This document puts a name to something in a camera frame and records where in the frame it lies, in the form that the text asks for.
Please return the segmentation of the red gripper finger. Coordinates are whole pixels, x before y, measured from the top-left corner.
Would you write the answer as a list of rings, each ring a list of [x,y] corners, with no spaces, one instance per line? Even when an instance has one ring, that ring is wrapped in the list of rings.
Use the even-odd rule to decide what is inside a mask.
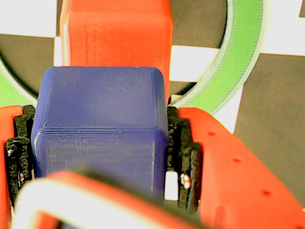
[[[33,105],[0,109],[0,227],[9,229],[19,190],[33,178]]]
[[[301,204],[221,123],[198,108],[167,108],[167,170],[179,208],[215,229],[302,229]]]

